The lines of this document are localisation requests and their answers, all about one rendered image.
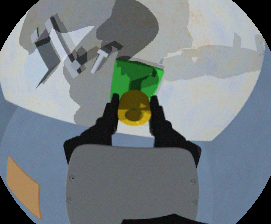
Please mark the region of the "green square plate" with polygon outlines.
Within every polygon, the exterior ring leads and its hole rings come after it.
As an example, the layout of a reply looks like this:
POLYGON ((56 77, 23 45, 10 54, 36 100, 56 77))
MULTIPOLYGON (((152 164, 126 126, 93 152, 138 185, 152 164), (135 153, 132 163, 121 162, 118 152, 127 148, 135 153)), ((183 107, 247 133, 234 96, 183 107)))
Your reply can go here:
POLYGON ((139 90, 150 97, 155 95, 164 70, 147 64, 116 59, 112 77, 110 99, 113 93, 120 97, 129 90, 139 90))

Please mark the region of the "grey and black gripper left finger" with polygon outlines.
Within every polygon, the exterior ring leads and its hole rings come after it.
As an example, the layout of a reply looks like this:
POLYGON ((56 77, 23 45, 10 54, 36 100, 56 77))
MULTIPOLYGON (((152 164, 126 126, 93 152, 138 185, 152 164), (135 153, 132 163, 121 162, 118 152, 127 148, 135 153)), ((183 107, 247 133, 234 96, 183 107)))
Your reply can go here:
POLYGON ((67 163, 77 146, 83 144, 99 144, 112 146, 112 135, 117 132, 119 94, 113 93, 110 103, 106 104, 103 116, 96 120, 96 124, 85 130, 80 136, 66 140, 63 144, 67 163), (94 139, 94 140, 93 140, 94 139))

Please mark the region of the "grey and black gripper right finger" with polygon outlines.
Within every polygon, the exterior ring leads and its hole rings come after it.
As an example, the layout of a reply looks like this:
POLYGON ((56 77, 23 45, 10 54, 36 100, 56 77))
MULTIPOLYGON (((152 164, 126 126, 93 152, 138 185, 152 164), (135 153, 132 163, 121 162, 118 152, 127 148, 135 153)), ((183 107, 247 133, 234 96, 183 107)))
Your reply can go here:
POLYGON ((197 168, 201 148, 190 141, 186 141, 184 136, 172 128, 171 122, 165 119, 163 107, 159 105, 157 95, 152 95, 150 98, 150 110, 149 130, 151 136, 155 137, 154 147, 172 147, 173 145, 173 147, 186 149, 192 153, 197 168))

